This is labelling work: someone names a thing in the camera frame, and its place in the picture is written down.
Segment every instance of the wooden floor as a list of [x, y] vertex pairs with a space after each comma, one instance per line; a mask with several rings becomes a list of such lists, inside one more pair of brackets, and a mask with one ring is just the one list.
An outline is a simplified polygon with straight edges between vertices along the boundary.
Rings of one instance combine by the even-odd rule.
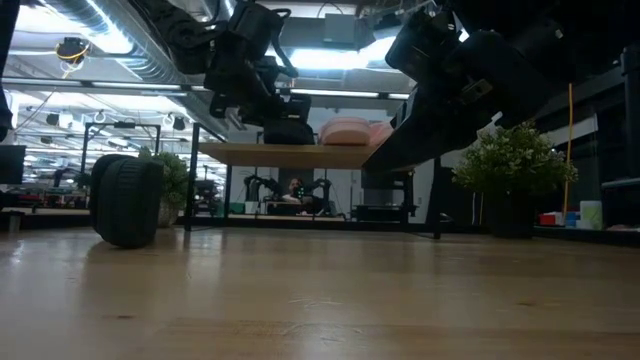
[[640, 252], [227, 229], [0, 235], [0, 359], [639, 359]]

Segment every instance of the yellow pole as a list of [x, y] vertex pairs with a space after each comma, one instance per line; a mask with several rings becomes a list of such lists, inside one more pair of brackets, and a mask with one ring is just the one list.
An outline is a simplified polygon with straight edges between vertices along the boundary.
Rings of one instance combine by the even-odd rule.
[[[571, 163], [571, 140], [573, 139], [573, 84], [569, 84], [569, 143], [567, 144], [567, 165]], [[564, 209], [563, 218], [567, 224], [567, 212], [569, 211], [569, 181], [564, 182]]]

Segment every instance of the pink pillow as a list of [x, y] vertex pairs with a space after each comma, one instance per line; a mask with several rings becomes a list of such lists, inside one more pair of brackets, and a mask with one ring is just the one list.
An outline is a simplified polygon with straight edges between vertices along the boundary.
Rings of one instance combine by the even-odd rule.
[[393, 126], [387, 122], [371, 124], [369, 146], [380, 146], [393, 134]]
[[322, 145], [369, 145], [370, 128], [365, 119], [339, 117], [329, 120], [319, 133]]

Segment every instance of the computer screen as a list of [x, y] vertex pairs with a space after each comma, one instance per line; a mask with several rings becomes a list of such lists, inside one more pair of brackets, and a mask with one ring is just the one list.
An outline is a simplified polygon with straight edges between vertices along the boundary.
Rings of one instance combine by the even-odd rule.
[[0, 146], [0, 184], [22, 184], [26, 150], [27, 147], [21, 145]]

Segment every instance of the plant pot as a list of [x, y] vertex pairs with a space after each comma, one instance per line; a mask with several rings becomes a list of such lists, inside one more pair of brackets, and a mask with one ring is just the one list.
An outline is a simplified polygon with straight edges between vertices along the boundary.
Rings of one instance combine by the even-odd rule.
[[487, 220], [495, 237], [531, 239], [533, 236], [534, 207], [528, 193], [494, 194], [487, 199]]
[[160, 212], [158, 213], [158, 228], [168, 228], [175, 224], [178, 219], [178, 212], [180, 209], [172, 207], [166, 204], [164, 201], [160, 202]]

